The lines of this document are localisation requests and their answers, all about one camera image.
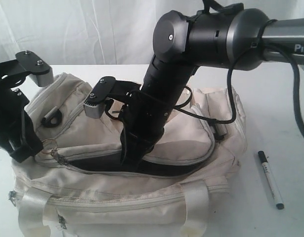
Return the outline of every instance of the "white backdrop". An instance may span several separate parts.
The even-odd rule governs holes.
[[[278,20],[304,17],[304,0],[217,1]],[[0,0],[0,62],[29,49],[53,65],[149,63],[157,20],[202,8],[201,0]]]

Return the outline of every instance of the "marker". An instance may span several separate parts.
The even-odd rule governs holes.
[[[266,178],[267,178],[270,190],[271,190],[272,198],[275,201],[276,207],[279,210],[284,209],[285,208],[284,202],[282,201],[279,189],[276,185],[274,176],[272,175],[272,172],[271,172],[269,163],[266,159],[265,153],[263,151],[259,151],[258,154],[259,154],[259,158],[261,160],[261,165],[264,169],[264,172],[265,172],[265,175],[266,175]]]

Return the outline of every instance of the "white bag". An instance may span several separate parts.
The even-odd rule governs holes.
[[[181,235],[200,237],[206,229],[209,203],[228,192],[227,178],[238,170],[246,149],[245,114],[234,92],[236,121],[219,125],[226,134],[215,141],[206,121],[173,111],[165,134],[144,160],[170,166],[200,164],[188,174],[166,177],[135,172],[89,171],[73,164],[109,159],[121,150],[122,124],[88,118],[83,102],[91,86],[61,74],[27,106],[35,132],[43,141],[53,140],[44,151],[22,163],[13,161],[16,175],[11,201],[19,208],[19,226],[26,237],[50,236],[43,220],[66,225],[181,223]],[[179,100],[188,98],[184,92]],[[58,108],[62,122],[53,128],[41,120]],[[184,109],[195,114],[230,119],[224,88],[195,89]]]

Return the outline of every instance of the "bag strap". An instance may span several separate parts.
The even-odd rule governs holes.
[[[181,184],[186,202],[186,221],[180,229],[182,237],[202,237],[209,216],[209,193],[203,180]]]
[[[49,226],[43,224],[44,208],[52,194],[30,188],[23,196],[19,208],[19,227],[25,237],[50,237]]]

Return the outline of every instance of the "white table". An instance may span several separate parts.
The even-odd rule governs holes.
[[[103,76],[142,81],[147,65],[53,66],[54,74],[72,73],[95,85]],[[292,70],[283,63],[264,63],[251,72],[234,72],[233,86],[247,115],[248,149],[240,172],[231,179],[231,193],[212,213],[206,237],[304,237],[304,141],[294,121]],[[304,117],[304,72],[301,71]],[[190,80],[195,87],[226,86],[226,70],[202,67]],[[37,87],[21,86],[30,98]],[[257,151],[269,156],[285,203],[277,210],[263,174]],[[17,211],[7,200],[13,189],[10,158],[0,151],[0,236],[21,236]],[[175,236],[174,227],[102,227],[95,236]]]

